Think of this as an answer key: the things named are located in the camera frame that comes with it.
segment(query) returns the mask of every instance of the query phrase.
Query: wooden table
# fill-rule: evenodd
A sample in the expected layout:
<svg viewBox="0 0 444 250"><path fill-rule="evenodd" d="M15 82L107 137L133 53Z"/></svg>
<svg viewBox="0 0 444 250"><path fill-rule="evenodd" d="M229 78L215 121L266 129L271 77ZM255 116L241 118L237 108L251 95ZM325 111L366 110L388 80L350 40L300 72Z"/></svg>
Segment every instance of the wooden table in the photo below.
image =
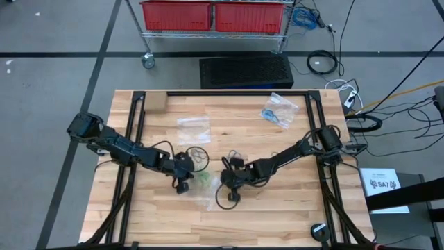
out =
<svg viewBox="0 0 444 250"><path fill-rule="evenodd" d="M327 124L338 126L341 140L347 142L349 137L338 92L320 90L320 93ZM117 90L114 94L108 126L120 134L125 133L131 96L131 90ZM175 152L184 151L187 147L178 146L177 119L208 116L211 143L204 145L210 155L207 170L219 176L223 169L221 156L226 156L230 150L241 153L246 162L269 158L274 151L290 147L310 129L304 98L285 98L300 108L288 130L260 117L259 113L268 99L266 96L169 97L166 114L146 114L142 142L148 146L169 140ZM135 139L135 127L132 140ZM169 151L168 147L160 148ZM99 162L109 159L109 156L100 157ZM351 158L345 159L350 164L355 163ZM92 236L109 213L117 169L114 163L107 163L96 171L81 242ZM337 172L345 211L372 240L372 225L357 171L339 165ZM239 190L242 196L240 204L229 211L220 209L216 204L207 210L193 195L177 195L171 181L171 177L137 167L126 244L139 241L140 246L320 246L309 232L313 224L325 222L313 156L283 167L265 187L243 186ZM227 193L223 189L219 194L221 203L226 206L230 205L226 201ZM334 221L340 242L341 230L335 212ZM119 229L114 232L115 241Z"/></svg>

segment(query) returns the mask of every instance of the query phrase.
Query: clear plastic bag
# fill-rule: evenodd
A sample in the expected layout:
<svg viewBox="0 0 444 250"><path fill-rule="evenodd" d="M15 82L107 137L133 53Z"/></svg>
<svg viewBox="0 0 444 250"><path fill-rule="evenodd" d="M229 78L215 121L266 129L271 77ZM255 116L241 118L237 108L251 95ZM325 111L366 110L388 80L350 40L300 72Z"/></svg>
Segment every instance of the clear plastic bag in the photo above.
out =
<svg viewBox="0 0 444 250"><path fill-rule="evenodd" d="M265 103L261 116L282 128L288 129L298 111L299 107L297 105L273 92Z"/></svg>
<svg viewBox="0 0 444 250"><path fill-rule="evenodd" d="M219 177L206 172L193 173L194 178L188 180L189 191L185 194L203 207L206 211L211 211L215 205L214 197L221 182Z"/></svg>
<svg viewBox="0 0 444 250"><path fill-rule="evenodd" d="M197 145L211 142L209 117L178 119L179 145Z"/></svg>

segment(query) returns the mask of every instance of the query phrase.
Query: gray floor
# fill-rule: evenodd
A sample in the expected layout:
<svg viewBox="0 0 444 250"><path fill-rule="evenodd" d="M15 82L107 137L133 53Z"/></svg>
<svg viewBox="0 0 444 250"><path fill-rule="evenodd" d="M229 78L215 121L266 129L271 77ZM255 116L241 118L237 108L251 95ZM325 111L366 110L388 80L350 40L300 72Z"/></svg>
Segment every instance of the gray floor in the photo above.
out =
<svg viewBox="0 0 444 250"><path fill-rule="evenodd" d="M142 19L137 1L132 1ZM307 6L311 1L303 0ZM337 30L336 46L351 0L317 0L327 24ZM56 186L69 138L65 129L80 110L92 75L96 54L86 58L6 57L7 52L98 52L114 1L0 1L0 249L34 249ZM357 52L343 58L344 79L355 78L364 103L381 99L420 60L407 52L427 51L442 36L444 21L432 0L357 1L343 39L343 51ZM291 27L289 34L300 33ZM154 52L174 51L270 51L276 42L247 40L168 40L151 41ZM287 51L332 50L332 38L325 30L294 35ZM141 52L144 47L130 19L128 9L120 6L111 34L108 51ZM437 51L444 51L441 44ZM377 52L400 52L401 57L380 57ZM368 56L360 52L370 52ZM145 70L140 59L105 58L96 82L89 111L103 118L109 115L115 89L175 89L200 87L200 58L157 58L156 66ZM308 71L305 57L290 61L300 72ZM319 59L320 66L325 66ZM402 90L443 78L444 58L428 58ZM325 80L313 74L293 72L293 88L324 88ZM328 76L332 80L337 74ZM393 103L416 102L432 95L433 88L405 95ZM434 119L433 107L425 109ZM406 114L384 122L375 134L425 126L412 122ZM432 133L443 132L434 127ZM436 137L414 139L413 133L369 138L373 153L421 148ZM399 172L424 174L426 180L444 176L443 143L415 153L397 156L359 156L360 167L392 167ZM58 216L53 226L49 247L77 243L94 175L96 156L84 147L77 149ZM443 207L444 203L434 203ZM379 235L381 243L400 239L396 233ZM431 249L429 240L416 237L400 247Z"/></svg>

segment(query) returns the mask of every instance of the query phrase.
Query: red storage bin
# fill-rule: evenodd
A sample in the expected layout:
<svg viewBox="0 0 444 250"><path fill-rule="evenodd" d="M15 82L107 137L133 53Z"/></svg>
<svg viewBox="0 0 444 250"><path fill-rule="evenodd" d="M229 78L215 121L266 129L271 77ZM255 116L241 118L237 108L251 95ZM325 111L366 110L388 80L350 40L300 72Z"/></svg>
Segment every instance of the red storage bin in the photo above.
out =
<svg viewBox="0 0 444 250"><path fill-rule="evenodd" d="M144 11L147 30L158 31L208 31L211 5L208 2L145 1Z"/></svg>
<svg viewBox="0 0 444 250"><path fill-rule="evenodd" d="M216 3L217 31L279 33L281 3Z"/></svg>

